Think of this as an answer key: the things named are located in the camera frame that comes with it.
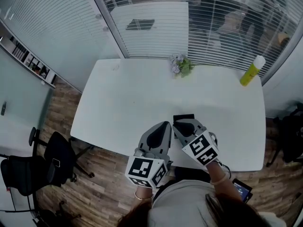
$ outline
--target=smartphone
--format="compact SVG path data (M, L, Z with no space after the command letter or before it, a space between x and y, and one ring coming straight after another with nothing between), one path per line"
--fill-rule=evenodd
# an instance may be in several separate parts
M234 179L232 183L238 189L238 192L243 202L247 202L249 199L251 199L252 197L252 193L250 192L252 190L251 187L239 181L238 179Z
M133 19L126 30L150 30L154 23L154 19Z

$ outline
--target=yellow bottle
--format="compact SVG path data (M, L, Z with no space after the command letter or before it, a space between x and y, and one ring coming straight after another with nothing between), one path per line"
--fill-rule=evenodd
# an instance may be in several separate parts
M266 61L262 55L257 55L254 62L247 69L246 73L241 77L240 83L242 86L247 86L250 81L258 74L265 65Z

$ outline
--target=hair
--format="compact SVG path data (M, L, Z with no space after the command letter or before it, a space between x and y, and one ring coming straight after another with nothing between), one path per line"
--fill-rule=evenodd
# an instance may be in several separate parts
M270 227L250 205L225 194L205 196L208 210L218 227ZM144 202L118 221L117 227L146 227L150 202Z

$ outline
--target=phone screen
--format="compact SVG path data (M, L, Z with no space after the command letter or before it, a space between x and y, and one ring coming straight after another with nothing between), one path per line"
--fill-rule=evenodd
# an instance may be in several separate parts
M246 188L242 187L241 185L237 184L237 183L233 183L236 188L238 189L240 195L241 195L241 198L242 198L242 201L245 201L246 200L246 197L247 195L249 194L249 190L247 190Z

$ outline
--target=black and white marker cube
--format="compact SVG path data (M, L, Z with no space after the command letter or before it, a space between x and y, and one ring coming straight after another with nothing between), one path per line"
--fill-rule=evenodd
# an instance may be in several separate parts
M125 176L138 186L156 188L166 173L164 160L131 156L128 159Z
M207 130L183 147L182 150L203 166L215 160L219 155L217 145Z

